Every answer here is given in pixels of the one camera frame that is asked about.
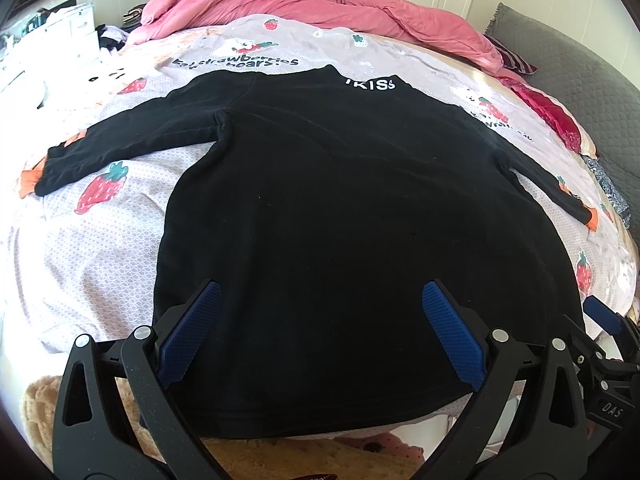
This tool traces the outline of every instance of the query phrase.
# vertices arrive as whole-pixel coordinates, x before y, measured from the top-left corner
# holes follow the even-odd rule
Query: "orange cuff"
[[[589,228],[589,231],[596,232],[598,230],[598,210],[593,207],[585,207],[591,211],[591,220],[589,220],[587,227]]]
[[[36,184],[42,178],[42,170],[44,169],[44,163],[46,160],[47,157],[44,156],[32,170],[24,170],[20,174],[20,191],[18,192],[20,198],[24,198],[29,193],[33,193],[35,191]]]
[[[76,133],[74,136],[69,137],[65,141],[65,148],[76,140],[82,139],[86,135],[86,129]],[[47,157],[44,156],[42,160],[36,164],[31,170],[24,170],[20,174],[20,191],[18,195],[20,198],[26,197],[29,193],[35,192],[36,184],[42,178],[42,170],[44,169],[44,163],[47,161]]]

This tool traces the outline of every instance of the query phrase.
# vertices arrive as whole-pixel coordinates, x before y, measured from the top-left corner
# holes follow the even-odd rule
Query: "tan blanket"
[[[53,415],[60,377],[42,377],[22,398],[22,416],[31,447],[52,468]],[[140,411],[128,381],[116,379],[131,426],[145,454],[162,460],[150,433],[138,423]],[[412,460],[375,454],[334,440],[218,440],[204,445],[234,480],[290,480],[333,474],[338,480],[405,480],[418,469]]]

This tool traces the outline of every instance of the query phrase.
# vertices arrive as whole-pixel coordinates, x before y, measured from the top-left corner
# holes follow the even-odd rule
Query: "blue gripper pad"
[[[616,335],[623,330],[623,320],[607,305],[595,296],[588,296],[582,304],[584,313],[599,324],[609,335]]]
[[[440,340],[458,378],[478,391],[484,383],[484,352],[438,285],[422,290],[422,309]]]
[[[163,388],[184,377],[209,329],[218,320],[221,307],[220,286],[209,282],[159,349],[156,373]]]

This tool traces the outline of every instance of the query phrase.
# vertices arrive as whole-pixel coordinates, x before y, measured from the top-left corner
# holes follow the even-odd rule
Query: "gray headboard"
[[[629,202],[640,244],[640,90],[585,46],[503,4],[486,33],[537,66],[527,81],[563,103],[590,134]]]

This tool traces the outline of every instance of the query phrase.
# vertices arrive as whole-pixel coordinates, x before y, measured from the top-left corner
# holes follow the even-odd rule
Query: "bedsheet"
[[[496,80],[398,41],[268,15],[241,18],[214,34],[205,29],[200,36],[197,30],[190,34],[187,49],[162,66],[150,63],[153,71],[117,94],[101,97],[92,113],[81,114],[77,124],[71,115],[65,136],[92,121],[164,96],[210,70],[287,73],[332,64],[352,82],[397,74],[425,94],[462,106],[555,174],[567,192],[598,210],[598,229],[590,232],[518,176],[554,222],[582,295],[594,294],[620,314],[630,309],[637,264],[620,219],[578,155],[569,152],[542,119]],[[157,54],[154,42],[137,48],[145,48],[151,58]],[[60,140],[64,139],[52,139],[50,144]],[[11,223],[2,232],[6,275],[16,276],[8,292],[48,349],[66,351],[82,332],[98,340],[122,338],[150,322],[166,202],[182,172],[209,146],[123,161],[127,173],[122,188],[108,202],[94,205],[90,214],[79,214],[79,203],[91,182],[108,168],[44,198],[30,194],[15,205]],[[34,152],[32,162],[42,155],[42,150]],[[589,334],[596,337],[599,327],[589,319],[586,322]]]
[[[0,310],[8,306],[1,301]],[[23,436],[26,433],[20,417],[22,394],[42,376],[64,373],[67,358],[66,353],[46,352],[19,309],[7,312],[0,322],[0,402]]]

